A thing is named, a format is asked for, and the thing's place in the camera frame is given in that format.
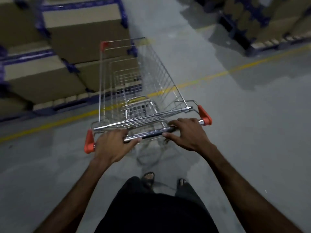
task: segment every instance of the floor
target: floor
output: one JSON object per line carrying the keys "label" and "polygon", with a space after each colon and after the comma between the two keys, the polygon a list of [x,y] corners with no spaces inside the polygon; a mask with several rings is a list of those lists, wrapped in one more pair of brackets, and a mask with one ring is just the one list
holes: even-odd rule
{"label": "floor", "polygon": [[[187,99],[213,118],[205,127],[230,163],[304,232],[311,232],[310,46],[259,58],[243,50],[193,0],[123,0],[133,37],[146,36]],[[0,137],[96,109],[1,125]],[[84,172],[86,130],[96,117],[0,143],[1,232],[31,232]],[[196,153],[161,139],[112,165],[98,183],[78,232],[94,232],[131,176],[155,172],[155,190],[174,194],[189,180],[220,233],[244,232],[212,170]]]}

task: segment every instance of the person's left arm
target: person's left arm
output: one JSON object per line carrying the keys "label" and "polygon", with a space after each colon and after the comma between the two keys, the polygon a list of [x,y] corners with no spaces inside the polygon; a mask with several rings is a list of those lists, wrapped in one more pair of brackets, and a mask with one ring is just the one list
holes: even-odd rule
{"label": "person's left arm", "polygon": [[126,129],[116,129],[102,134],[97,139],[95,156],[82,177],[34,233],[76,232],[103,173],[141,141],[135,139],[124,144],[123,139],[126,135]]}

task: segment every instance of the red plastic cap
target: red plastic cap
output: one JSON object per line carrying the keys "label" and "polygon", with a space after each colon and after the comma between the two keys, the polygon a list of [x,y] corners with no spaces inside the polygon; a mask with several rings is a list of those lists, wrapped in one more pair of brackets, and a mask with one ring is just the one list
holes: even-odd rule
{"label": "red plastic cap", "polygon": [[93,132],[91,129],[88,129],[87,134],[86,134],[86,139],[85,139],[85,144],[84,144],[84,152],[89,154],[95,151],[94,148],[94,137],[93,137]]}
{"label": "red plastic cap", "polygon": [[107,48],[107,46],[108,46],[108,43],[107,43],[107,42],[101,42],[101,43],[100,43],[100,50],[101,50],[102,52],[104,52],[105,49]]}
{"label": "red plastic cap", "polygon": [[200,115],[201,119],[203,119],[203,121],[204,121],[204,126],[212,125],[213,120],[208,115],[208,113],[203,109],[203,107],[201,105],[198,105],[197,109],[199,110],[199,115]]}

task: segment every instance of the black shirt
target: black shirt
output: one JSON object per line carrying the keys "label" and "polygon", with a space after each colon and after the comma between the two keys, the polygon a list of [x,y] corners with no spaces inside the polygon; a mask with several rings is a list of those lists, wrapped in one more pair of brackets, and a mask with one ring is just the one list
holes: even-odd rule
{"label": "black shirt", "polygon": [[95,233],[209,232],[218,230],[199,205],[165,194],[128,194],[115,198]]}

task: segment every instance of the foot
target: foot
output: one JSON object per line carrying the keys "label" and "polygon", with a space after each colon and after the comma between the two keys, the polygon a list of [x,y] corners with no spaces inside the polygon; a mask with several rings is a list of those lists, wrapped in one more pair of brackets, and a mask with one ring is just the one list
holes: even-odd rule
{"label": "foot", "polygon": [[152,188],[152,185],[155,181],[155,174],[153,172],[147,172],[143,177],[142,180],[145,181],[145,183]]}
{"label": "foot", "polygon": [[178,181],[177,181],[177,188],[183,186],[186,183],[187,183],[187,181],[185,179],[183,179],[183,178],[178,179]]}

